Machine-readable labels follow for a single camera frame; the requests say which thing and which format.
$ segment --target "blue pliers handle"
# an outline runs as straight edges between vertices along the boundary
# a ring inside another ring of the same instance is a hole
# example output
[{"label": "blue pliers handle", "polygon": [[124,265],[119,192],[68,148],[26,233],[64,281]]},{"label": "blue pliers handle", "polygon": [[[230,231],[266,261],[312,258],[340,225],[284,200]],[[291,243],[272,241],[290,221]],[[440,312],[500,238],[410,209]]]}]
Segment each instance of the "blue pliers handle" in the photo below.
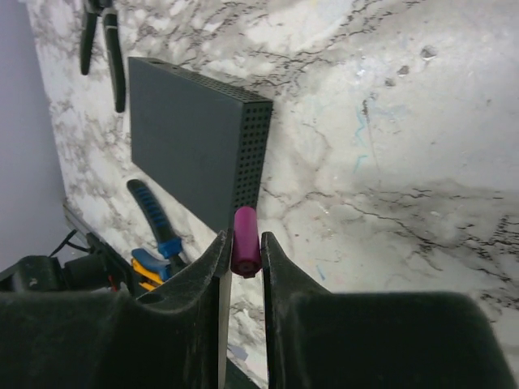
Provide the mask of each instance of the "blue pliers handle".
[{"label": "blue pliers handle", "polygon": [[170,259],[182,251],[182,240],[175,235],[164,210],[148,186],[137,179],[127,182],[127,188],[139,205],[157,240],[157,249]]}]

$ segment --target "black pliers handle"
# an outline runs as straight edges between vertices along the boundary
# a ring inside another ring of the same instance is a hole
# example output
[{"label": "black pliers handle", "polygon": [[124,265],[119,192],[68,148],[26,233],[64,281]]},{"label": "black pliers handle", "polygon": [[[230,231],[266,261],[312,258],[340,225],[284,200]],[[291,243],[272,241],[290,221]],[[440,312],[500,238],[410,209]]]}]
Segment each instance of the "black pliers handle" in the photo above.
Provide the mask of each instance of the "black pliers handle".
[{"label": "black pliers handle", "polygon": [[122,64],[121,45],[119,44],[117,11],[109,1],[84,0],[83,5],[83,31],[81,32],[81,43],[79,47],[81,74],[87,75],[90,70],[97,18],[101,17],[106,48],[108,50],[115,110],[119,113],[124,112],[127,86],[124,77],[124,65]]}]

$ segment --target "white wall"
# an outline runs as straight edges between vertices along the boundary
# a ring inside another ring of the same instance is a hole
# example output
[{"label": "white wall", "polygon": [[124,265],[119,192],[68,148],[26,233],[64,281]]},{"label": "white wall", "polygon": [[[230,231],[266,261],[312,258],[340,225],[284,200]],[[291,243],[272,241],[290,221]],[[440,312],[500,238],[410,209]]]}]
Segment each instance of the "white wall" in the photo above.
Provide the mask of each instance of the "white wall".
[{"label": "white wall", "polygon": [[58,155],[24,4],[0,2],[0,271],[67,228]]}]

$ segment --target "pink plastic cap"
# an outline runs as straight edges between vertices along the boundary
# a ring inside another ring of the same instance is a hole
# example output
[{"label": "pink plastic cap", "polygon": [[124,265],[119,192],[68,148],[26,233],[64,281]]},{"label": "pink plastic cap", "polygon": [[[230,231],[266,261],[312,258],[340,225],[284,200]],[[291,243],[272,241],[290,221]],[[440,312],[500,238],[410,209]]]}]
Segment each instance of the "pink plastic cap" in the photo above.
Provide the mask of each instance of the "pink plastic cap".
[{"label": "pink plastic cap", "polygon": [[253,278],[261,269],[260,239],[256,211],[241,207],[234,213],[233,256],[230,270],[243,278]]}]

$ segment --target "ventilation holes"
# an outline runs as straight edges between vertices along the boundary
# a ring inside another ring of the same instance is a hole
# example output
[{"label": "ventilation holes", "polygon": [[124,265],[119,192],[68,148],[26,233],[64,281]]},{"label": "ventilation holes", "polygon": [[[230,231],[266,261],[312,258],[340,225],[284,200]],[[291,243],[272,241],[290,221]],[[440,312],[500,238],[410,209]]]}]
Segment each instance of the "ventilation holes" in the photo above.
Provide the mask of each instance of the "ventilation holes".
[{"label": "ventilation holes", "polygon": [[211,88],[214,91],[225,93],[227,96],[233,97],[235,99],[244,101],[244,102],[254,102],[254,101],[265,101],[265,99],[254,92],[249,92],[243,88],[235,87],[233,85],[228,85],[227,83],[222,83],[217,79],[211,79],[205,75],[200,75],[193,71],[188,71],[186,69],[182,69],[181,67],[171,65],[171,71],[176,75],[180,75],[185,79],[190,79],[191,81],[195,81],[200,85],[203,85],[207,88]]},{"label": "ventilation holes", "polygon": [[256,103],[244,110],[234,209],[255,207],[257,203],[271,107],[269,103]]}]

